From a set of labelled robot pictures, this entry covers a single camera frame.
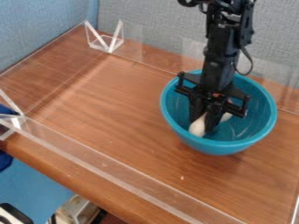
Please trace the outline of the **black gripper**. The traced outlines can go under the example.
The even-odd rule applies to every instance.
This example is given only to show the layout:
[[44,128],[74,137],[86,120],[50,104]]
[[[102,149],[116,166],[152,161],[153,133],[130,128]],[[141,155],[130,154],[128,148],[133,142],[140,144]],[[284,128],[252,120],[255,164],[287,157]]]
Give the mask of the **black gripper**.
[[193,122],[205,112],[204,130],[209,134],[220,123],[225,113],[243,118],[248,112],[251,96],[231,82],[217,93],[201,86],[201,73],[177,73],[175,92],[189,100],[189,121]]

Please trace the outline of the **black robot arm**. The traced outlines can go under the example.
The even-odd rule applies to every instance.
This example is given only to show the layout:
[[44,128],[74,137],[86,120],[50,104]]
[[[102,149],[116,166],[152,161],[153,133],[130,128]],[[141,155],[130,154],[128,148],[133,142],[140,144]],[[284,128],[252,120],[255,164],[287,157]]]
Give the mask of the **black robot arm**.
[[256,0],[177,0],[205,14],[207,45],[201,74],[177,73],[175,91],[189,100],[189,122],[203,120],[203,132],[211,133],[224,115],[244,117],[251,96],[233,85],[239,73],[239,55],[248,51],[255,33],[252,16]]

